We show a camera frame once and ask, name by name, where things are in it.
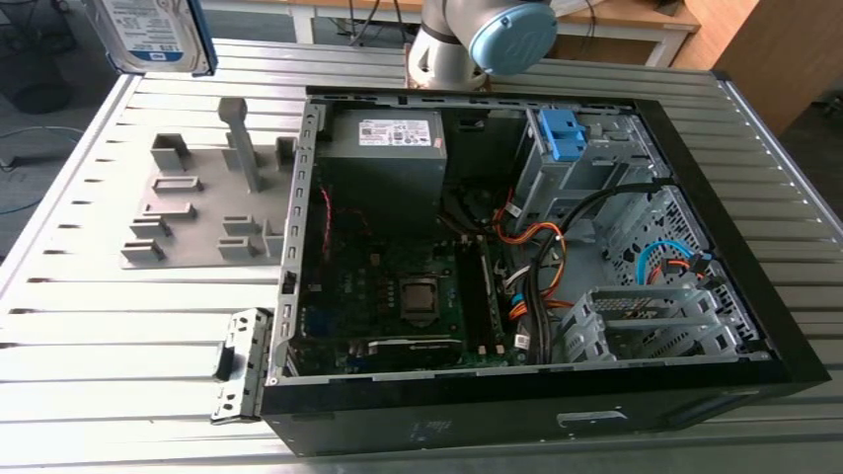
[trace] ribbed metal surface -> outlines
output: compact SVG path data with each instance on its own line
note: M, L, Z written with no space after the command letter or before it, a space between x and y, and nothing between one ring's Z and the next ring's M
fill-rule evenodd
M272 144L278 135L297 134L305 85L402 84L397 50L217 40L217 52L214 77L121 79L0 271L0 344L10 345L0 351L1 466L593 473L618 467L757 470L758 463L766 470L818 472L843 465L832 443L843 435L843 253L809 189L709 75L560 61L496 81L496 89L662 102L834 379L678 433L392 453L316 465L294 459L264 424L210 427L209 375L225 314L273 305L277 268L118 269L117 250L151 166L151 136L172 131L189 146L222 146L217 100L241 96L252 140Z

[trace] blue drive latch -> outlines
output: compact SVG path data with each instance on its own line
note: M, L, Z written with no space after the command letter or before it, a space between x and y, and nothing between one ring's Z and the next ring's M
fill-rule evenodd
M550 143L553 161L577 161L584 153L584 125L570 111L544 110L538 113L544 135Z

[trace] black cable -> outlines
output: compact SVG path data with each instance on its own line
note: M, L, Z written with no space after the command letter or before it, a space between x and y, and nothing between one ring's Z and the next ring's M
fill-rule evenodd
M576 220L588 212L588 210L594 207L597 204L604 202L608 198L629 193L654 193L661 187L669 184L669 180L662 180L657 183L633 183L629 185L620 185L613 188L608 188L605 190L597 191L596 193L588 195L574 206L574 208L565 214L565 218L560 223L560 230L562 234L568 232L570 226L576 222ZM538 249L538 253L533 258L533 261L529 266L529 271L526 273L526 281L525 285L525 293L524 293L524 303L526 305L526 312L529 314L534 314L540 320L542 320L542 324L548 326L549 330L549 320L546 311L544 309L544 301L541 299L541 292L538 289L538 270L541 267L541 262L544 260L545 255L550 251L550 247L553 246L553 238L554 234L550 234L541 243L541 248ZM550 360L550 348L549 345L544 347L544 353L541 359L549 361Z
M454 201L457 202L457 207L460 208L460 212L462 213L462 217L472 223L473 229L476 229L477 234L494 234L493 229L489 225L482 224L482 222L476 217L472 212L472 208L466 203L466 192L460 190L453 190Z
M372 42L380 37L380 33L382 32L382 27L384 25L380 25L380 28L377 28L377 31L374 32L374 34L370 36L370 39L368 40L368 44L372 44Z
M13 214L14 212L19 212L21 210L26 210L30 207L34 207L35 205L38 205L39 203L41 203L41 198L38 197L37 200L33 200L27 204L18 205L17 207L13 207L10 209L0 210L0 216Z
M474 235L476 232L466 229L466 227L460 223L460 221L442 209L436 215L440 222L448 226L450 230L453 230L457 234L461 235Z
M366 29L369 28L370 19L373 18L373 14L377 12L377 7L380 6L380 0L373 0L373 6L370 7L370 11L368 12L366 20L364 21L364 27L360 29L360 34L356 35L349 41L348 45L353 46L357 41L360 41L361 37L366 33Z
M521 283L521 294L529 296L530 293L530 287L529 287L529 278L524 279L524 282ZM542 364L544 362L544 353L545 353L545 346L546 346L546 342L545 342L545 332L544 332L544 325L541 324L541 318L538 317L538 313L533 313L533 312L528 312L526 316L529 317L529 321L530 321L530 326L534 330L534 352L530 351L530 355L534 356L532 362L536 364Z
M397 5L397 0L392 0L392 4L394 4L394 15L397 15L397 25L398 25L397 28L400 28L400 42L406 44L406 32L404 32L406 28L404 26L404 20L400 18L400 6Z
M577 60L584 55L584 52L590 46L593 36L596 35L596 13L593 12L593 5L590 4L590 0L584 0L584 3L588 6L588 12L590 13L590 21L588 23L588 30L584 32L584 37L581 39L578 53L574 56L574 60Z
M354 0L348 0L348 18L352 22L352 37L357 35L357 27L354 26Z

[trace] black cable on floor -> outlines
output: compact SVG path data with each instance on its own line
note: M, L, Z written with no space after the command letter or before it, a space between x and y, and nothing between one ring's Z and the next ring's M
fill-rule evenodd
M590 3L590 0L584 0L584 3L588 6L588 12L590 13L590 21L588 23L588 30L584 33L584 37L581 38L578 53L574 56L574 60L580 59L586 52L593 41L593 36L596 35L596 13L593 12L593 4Z
M400 41L406 43L406 27L404 26L404 20L400 18L400 6L397 5L397 0L392 0L392 4L394 4L394 15L397 15L397 28L400 28Z
M354 0L348 0L348 18L352 22L352 37L357 35L357 26L354 25Z
M370 7L370 11L368 12L366 20L364 21L364 27L360 29L360 34L356 35L349 41L348 45L353 46L357 44L357 41L362 38L366 33L366 29L369 28L370 19L373 18L373 14L377 12L377 7L380 6L380 0L373 0L373 6Z

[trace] green circuit board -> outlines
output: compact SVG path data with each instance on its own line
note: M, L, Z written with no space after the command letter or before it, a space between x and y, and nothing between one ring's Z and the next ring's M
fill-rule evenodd
M337 239L302 309L298 359L304 372L353 373L366 344L384 340L458 344L458 362L448 364L453 368L513 362L493 291L484 296L489 297L489 331L498 344L480 351L468 344L470 328L454 258L458 245L453 240Z

